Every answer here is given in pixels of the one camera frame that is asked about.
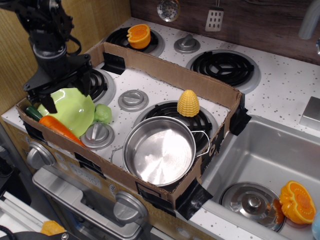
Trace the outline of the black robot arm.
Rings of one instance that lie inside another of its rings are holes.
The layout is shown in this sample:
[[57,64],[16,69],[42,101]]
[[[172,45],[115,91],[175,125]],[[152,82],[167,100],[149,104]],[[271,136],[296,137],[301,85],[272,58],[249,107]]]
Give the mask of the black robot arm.
[[65,13],[59,0],[2,0],[3,10],[14,12],[29,35],[29,44],[37,62],[35,74],[23,85],[28,100],[41,103],[46,110],[57,113],[51,94],[62,88],[74,87],[81,94],[90,94],[91,57],[82,49],[68,52],[67,42],[78,46],[71,35],[73,17]]

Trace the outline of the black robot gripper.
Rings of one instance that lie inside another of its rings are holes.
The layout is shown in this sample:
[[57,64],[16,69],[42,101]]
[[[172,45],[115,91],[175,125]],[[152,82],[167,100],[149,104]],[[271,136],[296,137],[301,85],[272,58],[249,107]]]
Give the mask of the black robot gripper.
[[23,85],[30,100],[40,100],[45,109],[56,114],[51,93],[67,87],[77,88],[85,97],[90,94],[92,71],[89,54],[67,55],[64,45],[57,51],[40,50],[32,45],[37,61],[35,74]]

